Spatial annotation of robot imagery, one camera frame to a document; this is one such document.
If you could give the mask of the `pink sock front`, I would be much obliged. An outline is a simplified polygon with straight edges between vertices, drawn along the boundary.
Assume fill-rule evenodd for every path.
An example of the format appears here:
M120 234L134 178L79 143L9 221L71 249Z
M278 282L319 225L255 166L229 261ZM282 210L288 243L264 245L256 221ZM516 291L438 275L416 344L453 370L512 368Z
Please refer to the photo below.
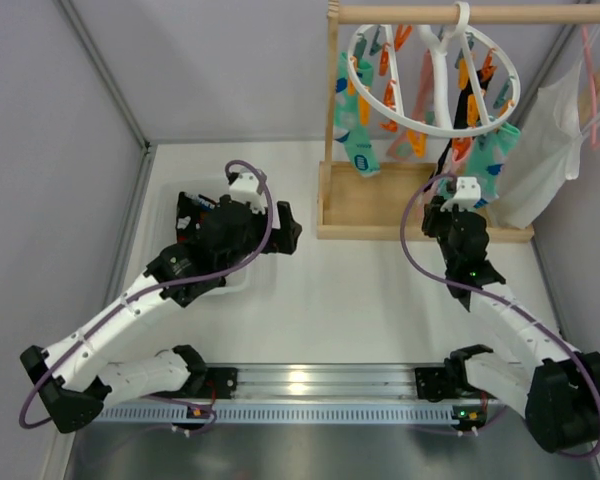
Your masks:
M459 176L471 154L473 143L473 140L462 140L460 146L455 147L453 141L450 141L438 159L433 176L443 173ZM451 191L454 187L455 181L450 178L443 178L434 182L417 200L417 217L420 220L424 218L425 205L429 204L435 196L449 199L452 196Z

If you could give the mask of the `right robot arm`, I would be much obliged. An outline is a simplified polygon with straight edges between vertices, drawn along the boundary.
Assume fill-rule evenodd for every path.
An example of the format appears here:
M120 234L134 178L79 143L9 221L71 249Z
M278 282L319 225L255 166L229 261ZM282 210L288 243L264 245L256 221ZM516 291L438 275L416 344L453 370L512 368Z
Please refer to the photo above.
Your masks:
M536 443L555 453L600 439L600 353L582 353L531 317L487 258L485 219L435 196L423 233L440 247L444 282L467 312L484 321L514 357L473 345L445 365L465 390L484 390L516 411Z

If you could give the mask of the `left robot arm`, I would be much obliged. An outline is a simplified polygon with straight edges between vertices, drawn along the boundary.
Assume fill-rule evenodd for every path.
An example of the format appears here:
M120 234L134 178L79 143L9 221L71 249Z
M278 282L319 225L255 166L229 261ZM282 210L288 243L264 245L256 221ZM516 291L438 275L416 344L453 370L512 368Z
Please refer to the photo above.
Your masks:
M207 366L190 345L140 361L115 356L141 333L225 287L228 275L257 254L291 255L302 232L286 201L276 204L279 225L266 211L222 196L202 213L179 212L185 227L118 300L81 329L46 348L32 345L20 361L49 420L63 434L91 423L106 408L141 397L193 398L205 387Z

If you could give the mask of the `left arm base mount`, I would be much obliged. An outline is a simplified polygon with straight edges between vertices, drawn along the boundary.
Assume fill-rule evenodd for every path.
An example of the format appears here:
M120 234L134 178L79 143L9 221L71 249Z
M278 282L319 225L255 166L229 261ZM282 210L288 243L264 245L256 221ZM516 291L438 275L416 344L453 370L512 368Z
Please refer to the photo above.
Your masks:
M209 367L197 397L208 400L232 399L238 385L238 373L239 370L234 367Z

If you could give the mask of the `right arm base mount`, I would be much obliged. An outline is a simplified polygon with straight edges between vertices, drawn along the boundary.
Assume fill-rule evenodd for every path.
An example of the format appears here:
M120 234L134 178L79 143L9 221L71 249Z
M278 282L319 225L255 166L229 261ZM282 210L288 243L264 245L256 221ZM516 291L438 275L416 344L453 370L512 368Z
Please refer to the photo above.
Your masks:
M414 369L414 376L420 400L440 402L456 397L453 382L444 367L418 367Z

